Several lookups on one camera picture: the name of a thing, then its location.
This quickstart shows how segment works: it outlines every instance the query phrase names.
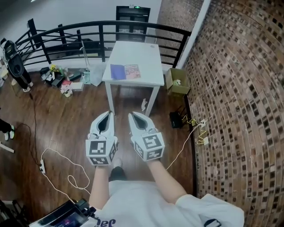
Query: black pants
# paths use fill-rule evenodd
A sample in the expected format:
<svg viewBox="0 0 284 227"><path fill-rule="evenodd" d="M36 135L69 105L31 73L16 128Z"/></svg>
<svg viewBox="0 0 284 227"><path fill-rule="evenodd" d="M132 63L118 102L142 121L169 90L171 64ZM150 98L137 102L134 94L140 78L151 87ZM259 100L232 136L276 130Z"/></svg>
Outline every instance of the black pants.
<svg viewBox="0 0 284 227"><path fill-rule="evenodd" d="M23 88L23 89L27 89L28 88L28 85L26 84L26 82L22 79L22 77L15 77L13 76L13 74L11 73L9 67L7 67L10 75L18 82L18 84ZM28 83L32 82L31 80L31 77L30 77L30 74L26 71L26 69L24 69L24 72L23 72L23 75L22 75L26 81Z"/></svg>
<svg viewBox="0 0 284 227"><path fill-rule="evenodd" d="M3 133L11 132L12 127L10 124L0 119L0 131L2 131Z"/></svg>
<svg viewBox="0 0 284 227"><path fill-rule="evenodd" d="M113 180L127 180L125 172L121 167L115 167L111 171L108 181L111 182Z"/></svg>

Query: power adapter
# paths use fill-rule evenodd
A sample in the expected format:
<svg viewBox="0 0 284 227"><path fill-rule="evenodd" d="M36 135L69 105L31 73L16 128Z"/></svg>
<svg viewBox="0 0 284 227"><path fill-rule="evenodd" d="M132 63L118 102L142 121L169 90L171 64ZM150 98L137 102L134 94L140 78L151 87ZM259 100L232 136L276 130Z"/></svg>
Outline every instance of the power adapter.
<svg viewBox="0 0 284 227"><path fill-rule="evenodd" d="M45 174L45 167L44 167L43 159L40 160L39 170L40 170L43 174Z"/></svg>

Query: metal railing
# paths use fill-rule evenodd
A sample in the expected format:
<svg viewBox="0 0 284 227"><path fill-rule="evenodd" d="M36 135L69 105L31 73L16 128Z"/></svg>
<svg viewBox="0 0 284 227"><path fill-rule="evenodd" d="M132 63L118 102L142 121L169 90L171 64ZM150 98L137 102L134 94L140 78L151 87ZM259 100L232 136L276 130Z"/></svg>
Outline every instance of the metal railing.
<svg viewBox="0 0 284 227"><path fill-rule="evenodd" d="M131 36L140 36L140 37L151 37L155 39L164 39L171 42L175 42L178 44L178 47L170 47L170 46L163 46L159 45L160 48L170 49L175 51L175 55L166 55L162 54L161 56L167 57L170 59L173 59L173 62L163 62L164 64L172 65L173 68L176 67L181 53L183 51L183 48L185 46L185 43L187 41L187 38L191 35L191 32L185 31L179 28L170 27L166 25L160 25L160 24L154 24L154 23L145 23L145 22L136 22L136 21L92 21L92 22L85 22L85 23L76 23L71 25L62 26L61 24L54 29L51 29L49 31L45 30L36 30L33 19L28 21L29 24L29 31L27 31L25 34L23 34L15 43L18 47L19 53L21 54L23 60L26 62L30 59L40 58L45 56L45 60L40 61L34 61L31 63L25 63L25 65L32 65L36 63L42 63L42 62L48 62L51 64L54 60L59 59L78 59L83 58L83 56L74 56L74 55L81 55L82 51L79 50L80 47L82 47L81 41L83 40L84 45L86 44L92 44L95 48L86 48L87 53L97 53L98 56L90 56L89 58L101 58L103 62L106 61L106 58L109 58L109 56L105 55L105 51L111 51L112 48L105 47L106 43L115 43L115 40L105 40L104 35L131 35ZM125 33L125 32L104 32L104 26L109 25L126 25L126 26L137 26L142 27L144 30L144 34L141 33ZM93 27L97 26L99 28L98 32L88 32L88 33L81 33L80 30L77 30L77 34L71 34L71 33L65 33L65 30L69 29L77 29L77 28L83 28L83 27ZM178 33L181 39L173 39L169 37L162 37L158 35L149 35L145 34L147 28L155 28L160 29L164 31L170 31L174 33ZM92 40L84 40L82 37L88 36L88 35L99 35L99 40L92 41ZM61 41L58 45L52 45L46 47L45 44L51 41ZM43 51L44 54L37 55L37 56L31 56L31 54L37 52L37 51ZM55 58L53 59L52 56L55 54L71 54L72 56L64 56L61 58Z"/></svg>

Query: plastic bag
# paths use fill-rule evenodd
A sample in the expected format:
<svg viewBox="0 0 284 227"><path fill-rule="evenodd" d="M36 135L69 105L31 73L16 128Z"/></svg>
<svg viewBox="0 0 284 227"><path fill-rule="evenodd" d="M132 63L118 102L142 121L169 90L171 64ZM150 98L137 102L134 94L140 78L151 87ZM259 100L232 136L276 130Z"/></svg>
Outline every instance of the plastic bag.
<svg viewBox="0 0 284 227"><path fill-rule="evenodd" d="M90 72L84 71L81 76L80 82L82 82L83 84L91 84Z"/></svg>
<svg viewBox="0 0 284 227"><path fill-rule="evenodd" d="M90 67L90 82L95 86L99 86L102 82L103 73L106 69L105 63L100 63L98 65Z"/></svg>

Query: cardboard box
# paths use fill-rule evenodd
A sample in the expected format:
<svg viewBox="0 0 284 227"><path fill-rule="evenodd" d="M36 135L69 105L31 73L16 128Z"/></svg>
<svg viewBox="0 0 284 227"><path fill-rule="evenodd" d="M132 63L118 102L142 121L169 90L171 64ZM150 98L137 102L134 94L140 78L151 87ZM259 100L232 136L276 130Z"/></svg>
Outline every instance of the cardboard box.
<svg viewBox="0 0 284 227"><path fill-rule="evenodd" d="M180 85L174 85L174 80L180 80ZM169 95L184 96L190 90L190 84L186 73L181 69L171 68L166 74L166 87Z"/></svg>
<svg viewBox="0 0 284 227"><path fill-rule="evenodd" d="M84 83L82 82L72 82L70 85L73 91L83 91Z"/></svg>

